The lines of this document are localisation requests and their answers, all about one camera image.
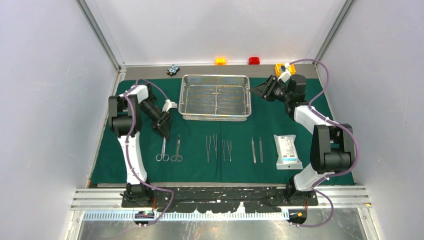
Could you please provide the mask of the surgical scissors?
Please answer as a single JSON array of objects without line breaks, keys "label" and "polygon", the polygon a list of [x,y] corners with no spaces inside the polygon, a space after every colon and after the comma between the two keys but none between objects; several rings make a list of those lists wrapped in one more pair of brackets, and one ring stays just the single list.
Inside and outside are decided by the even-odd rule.
[{"label": "surgical scissors", "polygon": [[166,154],[166,142],[166,138],[163,137],[161,152],[157,154],[155,158],[157,162],[167,162],[170,159],[170,156]]}]

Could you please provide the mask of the steel scissors blade pair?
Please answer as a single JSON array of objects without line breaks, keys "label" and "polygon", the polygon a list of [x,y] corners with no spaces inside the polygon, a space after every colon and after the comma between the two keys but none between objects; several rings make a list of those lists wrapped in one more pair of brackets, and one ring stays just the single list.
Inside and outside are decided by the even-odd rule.
[{"label": "steel scissors blade pair", "polygon": [[182,162],[183,156],[180,155],[180,145],[181,145],[181,136],[178,135],[177,141],[176,141],[176,148],[175,148],[175,154],[171,156],[170,160],[172,162]]}]

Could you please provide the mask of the surgical forceps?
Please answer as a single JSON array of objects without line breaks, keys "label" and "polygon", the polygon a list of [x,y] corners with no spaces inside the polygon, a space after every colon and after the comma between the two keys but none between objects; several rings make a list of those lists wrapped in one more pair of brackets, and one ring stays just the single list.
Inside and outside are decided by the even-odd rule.
[{"label": "surgical forceps", "polygon": [[218,114],[218,97],[221,94],[221,90],[218,88],[218,86],[215,87],[215,92],[213,92],[212,94],[214,95],[214,101],[215,101],[214,114],[217,115]]}]

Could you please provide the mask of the long steel forceps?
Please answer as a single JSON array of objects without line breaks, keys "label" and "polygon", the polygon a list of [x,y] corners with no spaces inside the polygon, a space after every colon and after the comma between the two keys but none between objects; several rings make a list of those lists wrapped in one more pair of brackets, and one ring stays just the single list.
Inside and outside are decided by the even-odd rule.
[{"label": "long steel forceps", "polygon": [[207,135],[206,136],[206,156],[207,156],[207,162],[210,162],[210,150],[211,150],[211,136]]}]

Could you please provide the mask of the metal mesh tray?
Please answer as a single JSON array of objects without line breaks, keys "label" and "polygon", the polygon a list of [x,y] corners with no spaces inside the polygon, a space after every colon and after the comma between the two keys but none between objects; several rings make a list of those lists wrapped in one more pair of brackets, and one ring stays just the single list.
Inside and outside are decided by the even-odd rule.
[{"label": "metal mesh tray", "polygon": [[[218,113],[215,113],[216,86]],[[186,74],[181,79],[178,112],[185,120],[244,122],[252,114],[250,79],[245,75]]]}]

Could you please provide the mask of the steel spatula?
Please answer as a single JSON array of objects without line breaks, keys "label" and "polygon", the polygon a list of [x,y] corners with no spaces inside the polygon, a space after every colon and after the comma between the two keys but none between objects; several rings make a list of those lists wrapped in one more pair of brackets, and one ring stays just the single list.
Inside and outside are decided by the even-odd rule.
[{"label": "steel spatula", "polygon": [[214,134],[213,136],[213,144],[214,144],[214,152],[215,152],[215,159],[218,159],[218,136]]}]

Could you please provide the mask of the steel scalpel handle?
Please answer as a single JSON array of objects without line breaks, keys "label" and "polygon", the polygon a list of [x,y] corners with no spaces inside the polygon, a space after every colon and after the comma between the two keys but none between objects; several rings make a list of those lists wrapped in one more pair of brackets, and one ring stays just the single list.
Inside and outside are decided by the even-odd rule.
[{"label": "steel scalpel handle", "polygon": [[252,159],[253,159],[253,163],[256,164],[257,163],[257,158],[256,158],[256,150],[255,150],[255,141],[254,138],[251,138],[251,148],[252,148]]},{"label": "steel scalpel handle", "polygon": [[262,137],[259,137],[259,153],[260,153],[260,162],[264,162],[264,155],[263,155],[263,142]]}]

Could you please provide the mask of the green surgical cloth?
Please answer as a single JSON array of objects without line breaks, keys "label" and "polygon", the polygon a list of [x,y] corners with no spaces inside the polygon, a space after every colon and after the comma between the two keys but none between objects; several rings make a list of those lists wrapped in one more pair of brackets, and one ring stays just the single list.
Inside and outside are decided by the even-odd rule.
[{"label": "green surgical cloth", "polygon": [[[299,170],[277,170],[278,153],[274,135],[296,135],[295,147],[304,168],[310,163],[312,135],[302,125],[285,113],[284,103],[268,102],[251,97],[252,113],[246,121],[198,121],[185,120],[177,109],[172,109],[170,140],[166,141],[166,154],[176,153],[180,136],[181,162],[157,161],[163,138],[152,128],[152,121],[142,113],[140,149],[144,167],[151,183],[159,182],[214,182],[285,184]],[[216,159],[213,136],[217,136]],[[207,160],[207,136],[211,136],[209,162]],[[251,139],[254,139],[256,163],[253,162]],[[263,162],[260,144],[262,141]],[[231,161],[225,144],[223,161],[222,141],[231,142]],[[91,184],[124,184],[127,171],[124,154],[115,134],[106,125],[91,174]]]}]

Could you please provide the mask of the thin steel tweezers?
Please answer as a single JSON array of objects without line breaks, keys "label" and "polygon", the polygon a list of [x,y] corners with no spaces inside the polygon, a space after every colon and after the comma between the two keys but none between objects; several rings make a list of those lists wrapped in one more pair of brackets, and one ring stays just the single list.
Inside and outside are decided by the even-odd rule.
[{"label": "thin steel tweezers", "polygon": [[228,149],[228,155],[229,155],[229,161],[232,161],[232,141],[227,141],[227,149]]}]

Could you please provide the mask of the white paper packet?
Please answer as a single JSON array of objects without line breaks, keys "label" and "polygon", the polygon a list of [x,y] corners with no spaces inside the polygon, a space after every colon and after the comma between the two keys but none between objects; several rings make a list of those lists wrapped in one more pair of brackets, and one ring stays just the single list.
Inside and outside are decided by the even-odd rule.
[{"label": "white paper packet", "polygon": [[278,159],[277,170],[302,170],[303,164],[298,157],[295,139],[296,135],[273,135]]}]

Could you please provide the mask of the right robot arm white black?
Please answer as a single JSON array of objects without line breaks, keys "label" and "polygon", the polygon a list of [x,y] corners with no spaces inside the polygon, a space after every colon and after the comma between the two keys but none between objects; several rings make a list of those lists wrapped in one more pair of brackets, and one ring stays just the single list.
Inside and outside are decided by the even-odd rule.
[{"label": "right robot arm white black", "polygon": [[330,177],[352,171],[357,163],[357,141],[349,124],[340,124],[322,115],[306,100],[307,79],[271,75],[250,92],[268,102],[284,104],[286,114],[312,134],[310,163],[286,184],[284,200],[299,205],[313,195],[315,188]]}]

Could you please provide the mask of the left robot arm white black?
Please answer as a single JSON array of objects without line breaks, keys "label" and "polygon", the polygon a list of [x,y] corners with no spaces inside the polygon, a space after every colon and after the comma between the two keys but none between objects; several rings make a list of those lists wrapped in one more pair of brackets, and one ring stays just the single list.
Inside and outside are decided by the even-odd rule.
[{"label": "left robot arm white black", "polygon": [[155,104],[155,87],[149,81],[135,83],[124,93],[108,98],[107,123],[118,139],[126,167],[126,185],[121,194],[124,207],[148,207],[154,200],[154,188],[149,183],[140,147],[142,114],[152,120],[152,130],[168,140],[172,118],[170,109],[177,106],[166,97],[163,107],[159,108]]}]

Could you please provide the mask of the yellow toy block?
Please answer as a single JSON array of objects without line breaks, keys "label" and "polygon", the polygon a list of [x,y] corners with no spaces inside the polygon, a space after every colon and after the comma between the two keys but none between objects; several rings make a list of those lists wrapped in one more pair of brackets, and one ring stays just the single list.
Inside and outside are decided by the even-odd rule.
[{"label": "yellow toy block", "polygon": [[296,73],[296,68],[293,64],[289,63],[277,63],[274,66],[274,71],[277,76],[280,76],[284,72],[289,72],[291,75]]}]

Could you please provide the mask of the orange toy brick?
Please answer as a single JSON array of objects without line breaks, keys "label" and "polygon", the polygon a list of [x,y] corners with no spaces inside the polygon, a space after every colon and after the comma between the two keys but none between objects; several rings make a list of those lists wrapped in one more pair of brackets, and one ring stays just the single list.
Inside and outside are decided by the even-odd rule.
[{"label": "orange toy brick", "polygon": [[218,57],[215,59],[214,64],[216,66],[225,66],[227,64],[227,60],[224,57]]}]

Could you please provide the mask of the small blue black toy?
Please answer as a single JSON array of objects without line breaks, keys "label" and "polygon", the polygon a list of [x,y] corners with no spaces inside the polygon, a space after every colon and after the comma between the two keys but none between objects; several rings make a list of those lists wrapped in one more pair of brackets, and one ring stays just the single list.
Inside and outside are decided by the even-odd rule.
[{"label": "small blue black toy", "polygon": [[169,75],[169,76],[171,76],[171,77],[173,77],[173,76],[175,76],[175,75],[176,75],[179,71],[180,71],[180,68],[179,68],[177,65],[173,64],[173,65],[171,65],[171,66],[167,69],[166,74],[167,74],[167,75]]}]

